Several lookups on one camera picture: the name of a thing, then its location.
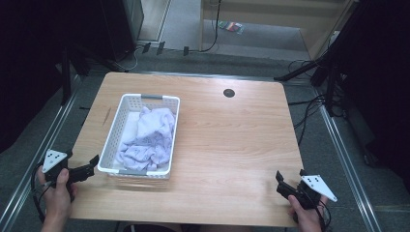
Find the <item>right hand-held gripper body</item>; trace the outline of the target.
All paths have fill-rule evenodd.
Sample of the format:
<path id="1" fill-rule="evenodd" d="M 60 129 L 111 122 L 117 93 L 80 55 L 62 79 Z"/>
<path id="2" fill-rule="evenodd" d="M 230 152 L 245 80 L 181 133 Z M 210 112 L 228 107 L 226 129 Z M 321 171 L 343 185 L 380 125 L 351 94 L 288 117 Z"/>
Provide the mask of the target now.
<path id="1" fill-rule="evenodd" d="M 305 210 L 315 208 L 322 196 L 337 202 L 337 197 L 320 175 L 302 175 L 294 196 Z"/>

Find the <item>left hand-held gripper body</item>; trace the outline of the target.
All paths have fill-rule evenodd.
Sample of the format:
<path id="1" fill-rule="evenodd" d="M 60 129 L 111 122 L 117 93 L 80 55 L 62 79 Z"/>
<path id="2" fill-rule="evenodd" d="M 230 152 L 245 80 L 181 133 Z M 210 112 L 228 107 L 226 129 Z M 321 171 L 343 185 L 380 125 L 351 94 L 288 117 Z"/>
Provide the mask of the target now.
<path id="1" fill-rule="evenodd" d="M 85 180 L 85 167 L 69 168 L 68 159 L 73 155 L 73 151 L 59 152 L 48 150 L 45 154 L 42 172 L 45 176 L 46 187 L 56 187 L 58 175 L 61 170 L 69 170 L 69 180 L 66 187 L 69 189 L 73 183 L 83 182 Z"/>

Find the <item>person's right hand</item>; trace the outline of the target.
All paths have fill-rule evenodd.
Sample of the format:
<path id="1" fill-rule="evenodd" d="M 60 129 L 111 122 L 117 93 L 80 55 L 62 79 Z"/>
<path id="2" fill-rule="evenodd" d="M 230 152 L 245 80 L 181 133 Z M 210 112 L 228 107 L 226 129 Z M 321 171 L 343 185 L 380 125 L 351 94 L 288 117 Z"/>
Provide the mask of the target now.
<path id="1" fill-rule="evenodd" d="M 324 214 L 324 208 L 328 202 L 326 196 L 321 196 L 316 210 L 305 210 L 294 195 L 288 196 L 290 209 L 288 215 L 298 218 L 299 232 L 322 232 L 322 222 L 320 216 Z"/>

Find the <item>person's left hand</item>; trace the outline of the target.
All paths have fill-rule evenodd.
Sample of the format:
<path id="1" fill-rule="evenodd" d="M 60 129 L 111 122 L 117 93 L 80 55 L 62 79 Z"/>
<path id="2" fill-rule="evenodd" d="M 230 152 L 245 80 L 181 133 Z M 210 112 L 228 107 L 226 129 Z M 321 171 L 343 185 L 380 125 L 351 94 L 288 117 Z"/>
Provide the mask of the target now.
<path id="1" fill-rule="evenodd" d="M 64 168 L 58 175 L 56 187 L 44 193 L 45 219 L 44 223 L 66 224 L 72 213 L 72 200 L 67 190 L 69 170 Z"/>

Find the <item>white perforated plastic basket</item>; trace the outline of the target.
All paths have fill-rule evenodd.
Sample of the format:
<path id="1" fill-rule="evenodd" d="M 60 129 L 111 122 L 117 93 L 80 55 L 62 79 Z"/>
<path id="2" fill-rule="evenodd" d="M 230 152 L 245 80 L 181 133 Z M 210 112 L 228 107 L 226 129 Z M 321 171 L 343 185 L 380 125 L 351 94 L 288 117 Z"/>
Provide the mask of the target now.
<path id="1" fill-rule="evenodd" d="M 176 118 L 170 161 L 167 165 L 156 171 L 136 171 L 126 169 L 116 159 L 121 144 L 132 139 L 136 135 L 137 120 L 139 119 L 139 114 L 144 106 L 149 109 L 169 108 Z M 173 96 L 145 94 L 123 95 L 102 149 L 101 158 L 98 164 L 99 170 L 114 176 L 167 179 L 171 172 L 179 108 L 180 99 Z"/>

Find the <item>crumpled pale lilac cloth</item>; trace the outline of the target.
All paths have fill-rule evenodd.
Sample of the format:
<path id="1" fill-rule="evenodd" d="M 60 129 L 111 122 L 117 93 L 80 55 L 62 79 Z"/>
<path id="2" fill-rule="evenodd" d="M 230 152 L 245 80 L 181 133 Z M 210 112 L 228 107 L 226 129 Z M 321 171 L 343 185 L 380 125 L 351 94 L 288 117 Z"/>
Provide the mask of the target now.
<path id="1" fill-rule="evenodd" d="M 170 161 L 175 115 L 169 108 L 144 106 L 137 120 L 136 135 L 123 142 L 116 159 L 126 169 L 156 171 Z"/>

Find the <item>black metal stand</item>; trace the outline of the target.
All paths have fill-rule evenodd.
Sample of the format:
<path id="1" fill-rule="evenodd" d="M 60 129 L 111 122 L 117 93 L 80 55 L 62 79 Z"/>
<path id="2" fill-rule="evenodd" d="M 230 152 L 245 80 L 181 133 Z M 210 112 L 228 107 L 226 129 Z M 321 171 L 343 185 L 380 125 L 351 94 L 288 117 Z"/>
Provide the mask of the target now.
<path id="1" fill-rule="evenodd" d="M 410 87 L 410 0 L 359 0 L 322 55 L 278 80 L 307 71 L 313 86 L 326 86 L 329 110 L 338 85 L 369 111 L 403 106 Z"/>

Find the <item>dark cabinet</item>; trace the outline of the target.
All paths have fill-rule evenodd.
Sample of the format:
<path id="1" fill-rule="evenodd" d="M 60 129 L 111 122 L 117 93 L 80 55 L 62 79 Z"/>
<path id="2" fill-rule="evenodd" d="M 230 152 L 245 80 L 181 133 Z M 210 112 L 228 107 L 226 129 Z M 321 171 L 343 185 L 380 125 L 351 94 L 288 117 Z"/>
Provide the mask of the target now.
<path id="1" fill-rule="evenodd" d="M 113 61 L 134 51 L 126 0 L 65 0 L 67 23 L 76 44 Z"/>

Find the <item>colourful packet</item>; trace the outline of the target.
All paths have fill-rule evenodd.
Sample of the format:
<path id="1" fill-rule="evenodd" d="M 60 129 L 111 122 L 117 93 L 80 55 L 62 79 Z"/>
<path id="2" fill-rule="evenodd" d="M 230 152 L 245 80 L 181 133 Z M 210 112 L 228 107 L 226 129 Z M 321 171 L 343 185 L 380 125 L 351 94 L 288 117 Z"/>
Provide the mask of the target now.
<path id="1" fill-rule="evenodd" d="M 241 23 L 232 22 L 232 21 L 219 21 L 218 27 L 220 29 L 223 29 L 229 32 L 235 32 L 237 34 L 242 34 L 244 31 L 244 26 Z"/>

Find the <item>metal floor rail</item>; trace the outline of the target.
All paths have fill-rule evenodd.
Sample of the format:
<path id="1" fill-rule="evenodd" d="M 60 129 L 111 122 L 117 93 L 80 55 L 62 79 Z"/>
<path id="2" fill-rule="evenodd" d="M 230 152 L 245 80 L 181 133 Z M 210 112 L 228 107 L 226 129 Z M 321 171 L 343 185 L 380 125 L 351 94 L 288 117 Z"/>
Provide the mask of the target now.
<path id="1" fill-rule="evenodd" d="M 25 206 L 28 217 L 23 221 L 36 229 L 38 213 L 32 206 L 30 179 L 33 168 L 44 153 L 54 145 L 64 125 L 83 77 L 73 78 L 73 94 L 65 105 L 61 104 L 63 91 L 58 90 L 23 130 L 16 142 L 0 154 L 0 232 L 12 232 L 16 219 Z"/>
<path id="2" fill-rule="evenodd" d="M 355 202 L 355 206 L 363 219 L 366 231 L 382 232 L 379 220 L 350 158 L 350 154 L 348 153 L 344 141 L 339 133 L 336 121 L 329 115 L 324 106 L 320 107 L 320 112 L 337 151 L 337 156 L 341 164 L 341 168 L 343 169 L 342 176 L 346 178 L 346 181 L 350 187 L 353 201 Z"/>

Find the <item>light wooden shelf frame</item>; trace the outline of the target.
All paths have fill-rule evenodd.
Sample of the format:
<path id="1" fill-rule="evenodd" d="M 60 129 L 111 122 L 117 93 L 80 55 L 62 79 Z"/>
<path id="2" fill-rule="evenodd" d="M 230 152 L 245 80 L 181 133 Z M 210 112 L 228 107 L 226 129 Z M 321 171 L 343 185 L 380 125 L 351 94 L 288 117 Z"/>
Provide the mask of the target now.
<path id="1" fill-rule="evenodd" d="M 220 20 L 300 28 L 311 59 L 327 48 L 332 34 L 341 29 L 359 0 L 200 0 L 199 47 L 203 21 L 220 12 Z"/>

